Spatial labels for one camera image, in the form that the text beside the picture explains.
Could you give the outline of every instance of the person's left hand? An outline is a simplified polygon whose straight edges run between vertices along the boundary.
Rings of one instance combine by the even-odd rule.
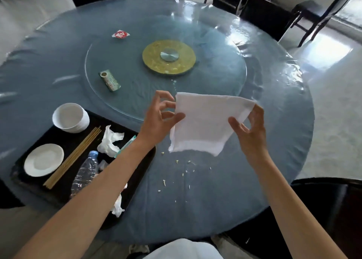
[[[172,111],[163,111],[165,108],[175,108],[175,99],[169,92],[157,90],[148,108],[138,139],[142,139],[150,147],[161,142],[170,132],[171,128],[185,118],[184,113],[175,114]]]

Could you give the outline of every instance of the white plate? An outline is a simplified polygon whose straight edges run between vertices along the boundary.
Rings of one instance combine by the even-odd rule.
[[[45,144],[29,153],[24,162],[25,172],[33,177],[52,173],[63,162],[64,151],[56,144]]]

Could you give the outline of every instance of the white towel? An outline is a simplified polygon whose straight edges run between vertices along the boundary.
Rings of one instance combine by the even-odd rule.
[[[192,149],[218,156],[233,133],[228,118],[243,123],[254,105],[242,97],[178,92],[175,113],[186,117],[171,129],[169,152]]]

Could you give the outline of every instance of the hand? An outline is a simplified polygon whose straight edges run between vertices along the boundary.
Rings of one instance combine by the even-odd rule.
[[[175,99],[169,92],[157,90],[148,108],[138,139],[142,139],[151,148],[161,142],[171,128],[185,118],[184,113],[175,114],[172,111],[163,111],[165,108],[175,108]]]
[[[263,108],[255,104],[248,119],[251,124],[251,129],[248,129],[244,124],[239,124],[235,117],[229,117],[228,121],[239,138],[240,147],[247,157],[247,160],[253,165],[255,161],[261,160],[269,155],[266,147]]]

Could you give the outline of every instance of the black tray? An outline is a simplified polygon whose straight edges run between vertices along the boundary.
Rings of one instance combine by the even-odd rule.
[[[102,116],[99,116],[91,111],[88,111],[90,123],[86,130],[80,133],[67,133],[58,129],[56,126],[52,126],[38,141],[35,142],[14,164],[11,170],[11,179],[19,184],[20,186],[28,189],[32,193],[38,195],[44,200],[50,202],[52,205],[57,208],[61,208],[68,201],[71,193],[71,186],[75,176],[78,173],[78,170],[82,163],[88,156],[90,151],[96,151],[97,146],[101,143],[104,131],[107,125],[111,125],[110,129],[114,132],[124,132],[123,140],[116,141],[114,144],[119,148],[123,147],[133,136],[138,133],[130,130],[120,124],[117,124],[111,120],[108,120]],[[86,138],[86,136],[94,129],[95,127],[101,126],[102,132],[97,136],[97,138],[90,144],[90,146],[84,151],[84,153],[79,156],[79,158],[74,162],[74,164],[67,170],[67,172],[61,177],[61,179],[55,184],[52,189],[47,189],[43,186],[44,182],[52,175],[46,175],[42,177],[31,177],[27,175],[24,171],[24,162],[26,157],[32,152],[35,148],[53,143],[61,146],[64,150],[64,160],[74,151],[74,149]],[[156,153],[156,147],[154,147],[141,161],[137,169],[132,174],[131,178],[128,181],[128,187],[122,191],[122,208],[127,209],[129,203],[132,200],[134,193],[138,187],[138,184],[141,182],[143,175],[148,169],[150,163],[152,162],[153,157]],[[109,157],[105,153],[98,154],[98,162],[105,160],[110,164],[114,158]],[[111,212],[108,214],[106,220],[104,221],[101,229],[107,229],[115,225],[120,218],[124,215],[122,213],[119,218],[116,218]]]

